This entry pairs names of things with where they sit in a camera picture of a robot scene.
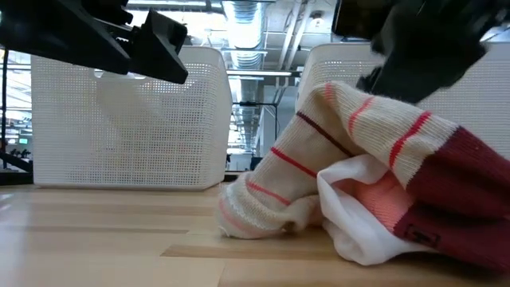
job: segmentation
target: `white mesh basket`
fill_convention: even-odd
[[[32,57],[34,181],[200,190],[223,180],[232,97],[222,55],[185,47],[184,85]]]
[[[491,44],[489,52],[464,77],[418,106],[456,123],[479,136],[510,159],[510,44]],[[326,44],[312,49],[299,86],[298,109],[315,85],[345,81],[355,86],[383,59],[368,44]]]

